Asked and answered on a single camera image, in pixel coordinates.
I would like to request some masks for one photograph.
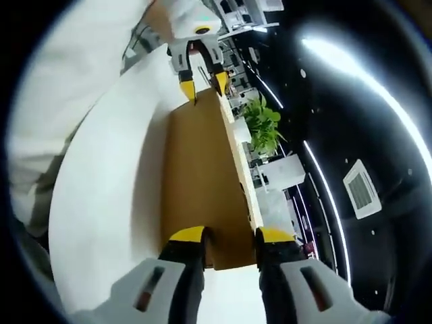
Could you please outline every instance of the white table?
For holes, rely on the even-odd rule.
[[[55,284],[68,313],[100,305],[114,282],[143,259],[158,255],[167,116],[187,101],[166,50],[165,45],[153,51],[98,101],[61,165],[49,248]],[[209,87],[197,70],[200,60],[199,55],[191,58],[197,91]],[[239,178],[249,188],[252,178],[248,168],[242,169],[246,156],[233,153]],[[252,191],[249,204],[256,200]],[[257,201],[250,209],[259,216]]]

